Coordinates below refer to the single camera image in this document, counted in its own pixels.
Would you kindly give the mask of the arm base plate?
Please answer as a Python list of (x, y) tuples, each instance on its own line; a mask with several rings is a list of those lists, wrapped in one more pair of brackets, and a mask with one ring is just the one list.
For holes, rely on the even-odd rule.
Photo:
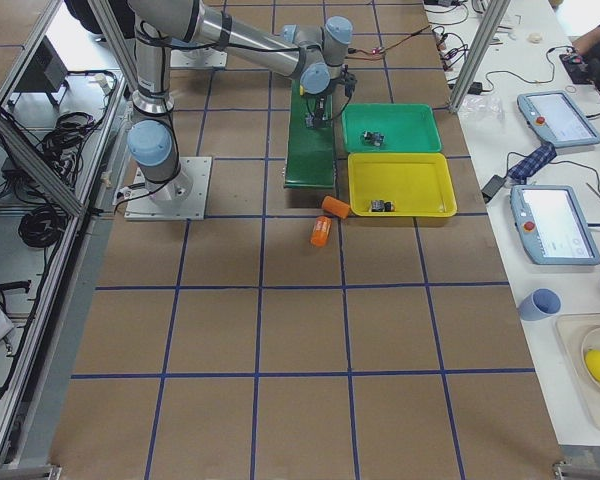
[(166, 186), (146, 183), (140, 168), (125, 193), (124, 218), (129, 221), (203, 220), (211, 176), (211, 157), (181, 157), (180, 173)]
[(227, 54), (212, 48), (171, 51), (170, 66), (174, 70), (223, 70)]

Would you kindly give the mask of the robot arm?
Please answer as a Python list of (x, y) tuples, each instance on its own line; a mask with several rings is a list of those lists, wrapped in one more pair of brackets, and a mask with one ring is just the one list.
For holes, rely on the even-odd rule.
[(201, 1), (133, 1), (138, 84), (127, 137), (147, 195), (165, 203), (192, 195), (188, 158), (272, 161), (287, 188), (336, 184), (334, 127), (351, 96), (345, 63), (352, 23), (261, 31)]

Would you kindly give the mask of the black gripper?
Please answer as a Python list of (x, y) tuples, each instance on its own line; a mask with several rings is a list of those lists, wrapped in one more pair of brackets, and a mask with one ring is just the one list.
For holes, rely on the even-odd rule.
[(332, 96), (339, 87), (343, 88), (346, 101), (339, 112), (337, 114), (332, 114), (331, 118), (339, 118), (351, 102), (356, 89), (355, 74), (351, 73), (348, 69), (342, 69), (339, 76), (330, 81), (326, 90), (315, 97), (314, 107), (312, 109), (312, 116), (314, 118), (325, 118), (326, 100)]

